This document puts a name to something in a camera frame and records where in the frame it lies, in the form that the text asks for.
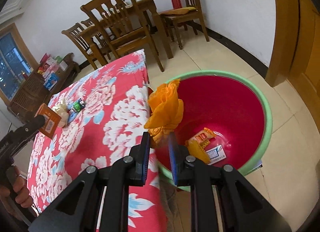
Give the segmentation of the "person's left hand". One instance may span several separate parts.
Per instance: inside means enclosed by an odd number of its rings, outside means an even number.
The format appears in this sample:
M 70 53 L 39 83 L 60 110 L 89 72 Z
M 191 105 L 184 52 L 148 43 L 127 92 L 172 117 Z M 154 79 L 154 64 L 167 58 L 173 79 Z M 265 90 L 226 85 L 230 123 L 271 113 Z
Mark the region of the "person's left hand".
M 26 180 L 20 176 L 20 170 L 17 166 L 14 166 L 15 173 L 17 175 L 16 180 L 13 184 L 14 192 L 17 193 L 15 198 L 16 203 L 18 203 L 23 208 L 29 208 L 33 205 L 33 198 L 30 195 L 30 191 L 27 188 Z M 1 185 L 1 201 L 4 204 L 8 212 L 13 214 L 13 209 L 9 205 L 8 198 L 10 196 L 10 191 L 5 186 Z

